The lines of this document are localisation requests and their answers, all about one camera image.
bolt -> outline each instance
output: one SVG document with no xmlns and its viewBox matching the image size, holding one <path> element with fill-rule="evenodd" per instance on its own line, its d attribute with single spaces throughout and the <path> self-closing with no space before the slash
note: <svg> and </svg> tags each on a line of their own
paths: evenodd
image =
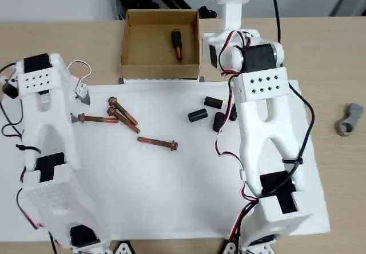
<svg viewBox="0 0 366 254">
<path fill-rule="evenodd" d="M 133 130 L 137 134 L 139 134 L 140 130 L 136 126 L 134 126 L 124 115 L 119 114 L 119 112 L 117 112 L 117 109 L 114 106 L 111 106 L 110 108 L 108 108 L 107 112 L 108 112 L 108 115 L 115 116 L 117 119 L 119 119 L 125 125 L 127 125 L 131 130 Z"/>
<path fill-rule="evenodd" d="M 110 106 L 114 106 L 118 109 L 133 125 L 137 125 L 138 122 L 127 112 L 126 109 L 124 109 L 117 101 L 117 98 L 110 97 L 108 99 L 108 103 Z"/>
<path fill-rule="evenodd" d="M 80 122 L 93 121 L 93 122 L 108 122 L 110 124 L 118 123 L 118 120 L 116 118 L 92 117 L 92 116 L 86 116 L 84 113 L 80 114 L 78 116 L 78 119 Z"/>
<path fill-rule="evenodd" d="M 176 141 L 159 141 L 159 140 L 153 140 L 152 138 L 143 138 L 143 137 L 138 137 L 137 140 L 139 142 L 145 142 L 147 144 L 153 144 L 153 145 L 158 145 L 158 146 L 163 146 L 166 148 L 170 148 L 171 151 L 177 150 L 178 149 L 178 143 Z"/>
</svg>

wooden table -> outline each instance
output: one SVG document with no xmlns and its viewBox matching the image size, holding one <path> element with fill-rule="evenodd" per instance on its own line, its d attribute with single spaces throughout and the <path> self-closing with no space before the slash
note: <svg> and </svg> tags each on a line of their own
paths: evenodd
<svg viewBox="0 0 366 254">
<path fill-rule="evenodd" d="M 216 31 L 220 21 L 203 20 L 201 31 Z M 274 19 L 248 19 L 267 39 L 276 39 Z M 277 253 L 363 253 L 366 247 L 366 117 L 357 132 L 339 137 L 333 129 L 343 116 L 345 104 L 366 106 L 366 19 L 282 19 L 285 66 L 291 79 L 316 111 L 312 137 L 323 182 L 331 233 L 284 237 L 274 247 Z M 39 53 L 59 52 L 66 62 L 88 61 L 94 73 L 88 84 L 116 84 L 120 74 L 124 23 L 0 23 L 0 65 Z M 77 75 L 83 70 L 76 69 Z M 207 81 L 221 80 L 218 71 L 202 64 Z M 219 239 L 133 241 L 137 253 L 217 253 Z M 0 254 L 51 253 L 50 244 L 2 243 Z"/>
</svg>

white board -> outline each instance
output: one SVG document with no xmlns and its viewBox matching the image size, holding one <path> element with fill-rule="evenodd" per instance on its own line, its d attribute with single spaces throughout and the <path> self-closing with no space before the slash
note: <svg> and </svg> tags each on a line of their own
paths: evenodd
<svg viewBox="0 0 366 254">
<path fill-rule="evenodd" d="M 108 222 L 113 240 L 183 239 L 226 237 L 246 201 L 241 197 L 242 181 L 238 163 L 231 157 L 218 157 L 214 150 L 217 135 L 212 124 L 217 109 L 204 106 L 211 96 L 225 100 L 226 82 L 140 81 L 125 85 L 92 86 L 91 106 L 80 105 L 76 113 L 106 116 L 107 99 L 116 96 L 138 120 L 140 136 L 175 140 L 178 151 L 142 144 L 123 124 L 77 123 L 75 133 L 82 158 L 79 180 L 100 206 L 100 216 Z M 14 111 L 14 102 L 4 105 Z M 308 123 L 303 103 L 291 98 L 295 133 L 302 142 Z M 188 113 L 206 108 L 208 118 L 190 123 Z M 260 114 L 265 115 L 265 103 Z M 45 231 L 34 231 L 15 204 L 21 186 L 22 153 L 17 140 L 0 138 L 1 165 L 0 241 L 48 240 Z M 42 147 L 45 153 L 57 150 L 56 142 Z M 238 154 L 240 135 L 237 122 L 229 121 L 218 140 L 219 149 Z M 269 158 L 278 158 L 270 162 Z M 274 146 L 265 145 L 261 165 L 266 172 L 283 170 Z M 294 234 L 329 231 L 329 220 L 315 163 L 312 142 L 304 154 L 304 171 L 313 196 L 316 214 L 300 225 Z M 37 219 L 37 212 L 22 198 L 24 208 Z"/>
</svg>

gray 3d-printed part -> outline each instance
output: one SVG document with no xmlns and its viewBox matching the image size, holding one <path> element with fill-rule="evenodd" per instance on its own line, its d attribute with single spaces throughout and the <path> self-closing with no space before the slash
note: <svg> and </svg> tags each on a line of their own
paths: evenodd
<svg viewBox="0 0 366 254">
<path fill-rule="evenodd" d="M 352 135 L 363 113 L 364 108 L 361 105 L 351 104 L 347 109 L 346 116 L 335 125 L 337 134 L 342 137 Z"/>
</svg>

cardboard box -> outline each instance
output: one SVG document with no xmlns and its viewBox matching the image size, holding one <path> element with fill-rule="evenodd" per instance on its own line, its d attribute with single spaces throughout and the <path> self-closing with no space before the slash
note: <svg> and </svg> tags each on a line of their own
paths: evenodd
<svg viewBox="0 0 366 254">
<path fill-rule="evenodd" d="M 183 60 L 171 32 L 181 31 Z M 200 72 L 199 16 L 195 10 L 129 10 L 122 47 L 123 78 L 197 78 Z"/>
</svg>

